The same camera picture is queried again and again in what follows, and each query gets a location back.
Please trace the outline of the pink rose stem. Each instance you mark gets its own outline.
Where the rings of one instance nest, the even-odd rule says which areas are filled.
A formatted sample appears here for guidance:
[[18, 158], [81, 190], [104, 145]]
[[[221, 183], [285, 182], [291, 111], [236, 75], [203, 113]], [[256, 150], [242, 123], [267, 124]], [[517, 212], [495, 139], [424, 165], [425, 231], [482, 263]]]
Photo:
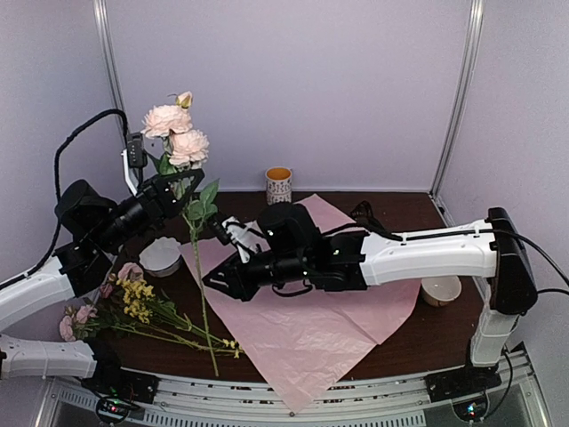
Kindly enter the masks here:
[[[201, 172], [208, 159], [210, 142], [204, 132], [193, 126], [190, 115], [192, 102], [192, 92], [177, 94], [173, 104], [155, 106], [143, 119], [143, 136], [151, 140], [160, 139], [163, 142], [164, 154], [158, 159], [158, 172], [162, 175], [188, 171]], [[217, 181], [207, 184], [198, 196], [191, 196], [189, 201], [182, 204], [181, 211], [181, 216], [189, 229], [196, 283], [201, 296], [204, 336], [215, 375], [219, 374], [219, 368], [210, 333], [198, 239], [205, 230], [207, 221], [218, 213], [214, 203], [218, 190]]]

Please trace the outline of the fake flower bunch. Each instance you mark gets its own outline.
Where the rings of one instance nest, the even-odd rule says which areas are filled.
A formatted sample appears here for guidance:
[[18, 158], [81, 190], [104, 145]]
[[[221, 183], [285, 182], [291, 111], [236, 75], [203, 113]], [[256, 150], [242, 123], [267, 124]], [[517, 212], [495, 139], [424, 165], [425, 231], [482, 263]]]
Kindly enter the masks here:
[[204, 327], [178, 311], [166, 294], [156, 294], [142, 267], [134, 262], [108, 275], [97, 302], [66, 307], [59, 323], [60, 337], [65, 342], [94, 338], [104, 330], [136, 334], [236, 359], [244, 355], [237, 341], [208, 334]]

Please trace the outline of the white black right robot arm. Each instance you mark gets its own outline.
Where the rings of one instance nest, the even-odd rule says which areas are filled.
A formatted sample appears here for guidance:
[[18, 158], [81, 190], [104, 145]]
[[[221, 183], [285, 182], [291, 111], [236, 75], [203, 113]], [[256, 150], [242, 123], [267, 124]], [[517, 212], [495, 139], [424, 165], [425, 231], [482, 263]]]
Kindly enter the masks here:
[[242, 302], [263, 286], [281, 289], [300, 280], [343, 292], [415, 278], [485, 278], [490, 291], [469, 342], [468, 364], [455, 376], [468, 393], [489, 379], [518, 318], [538, 299], [525, 245], [502, 208], [450, 229], [391, 233], [352, 222], [323, 232], [304, 205], [278, 203], [261, 212], [255, 228], [233, 217], [212, 220], [210, 227], [237, 252], [203, 283]]

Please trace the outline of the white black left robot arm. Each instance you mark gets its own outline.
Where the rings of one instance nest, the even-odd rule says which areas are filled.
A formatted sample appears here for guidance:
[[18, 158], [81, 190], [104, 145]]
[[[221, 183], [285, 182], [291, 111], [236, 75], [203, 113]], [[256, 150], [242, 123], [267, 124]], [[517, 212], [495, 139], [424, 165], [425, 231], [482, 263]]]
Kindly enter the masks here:
[[[180, 214], [204, 178], [200, 169], [155, 175], [121, 203], [101, 196], [87, 181], [73, 182], [55, 207], [58, 224], [72, 242], [51, 250], [39, 266], [1, 285], [1, 328], [56, 302], [98, 288], [110, 257], [132, 238]], [[44, 342], [1, 336], [1, 377], [93, 378], [109, 395], [122, 393], [128, 377], [116, 354], [99, 342]]]

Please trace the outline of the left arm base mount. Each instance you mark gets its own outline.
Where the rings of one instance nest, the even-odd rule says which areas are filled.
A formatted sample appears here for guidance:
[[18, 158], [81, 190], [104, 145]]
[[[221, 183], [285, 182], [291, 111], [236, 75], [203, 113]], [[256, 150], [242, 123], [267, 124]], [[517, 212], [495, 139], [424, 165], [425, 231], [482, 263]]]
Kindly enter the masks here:
[[159, 378], [155, 375], [120, 370], [114, 380], [82, 379], [81, 385], [96, 398], [94, 412], [106, 424], [125, 421], [130, 415], [140, 415], [142, 404], [152, 404]]

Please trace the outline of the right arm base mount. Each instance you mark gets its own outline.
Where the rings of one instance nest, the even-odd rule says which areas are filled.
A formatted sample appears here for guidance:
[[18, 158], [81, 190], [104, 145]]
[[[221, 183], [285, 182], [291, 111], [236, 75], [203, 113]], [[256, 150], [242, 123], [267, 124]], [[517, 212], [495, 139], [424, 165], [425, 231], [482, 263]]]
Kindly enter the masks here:
[[487, 392], [501, 385], [494, 368], [460, 367], [424, 378], [431, 403], [449, 401], [463, 422], [481, 422], [490, 412]]

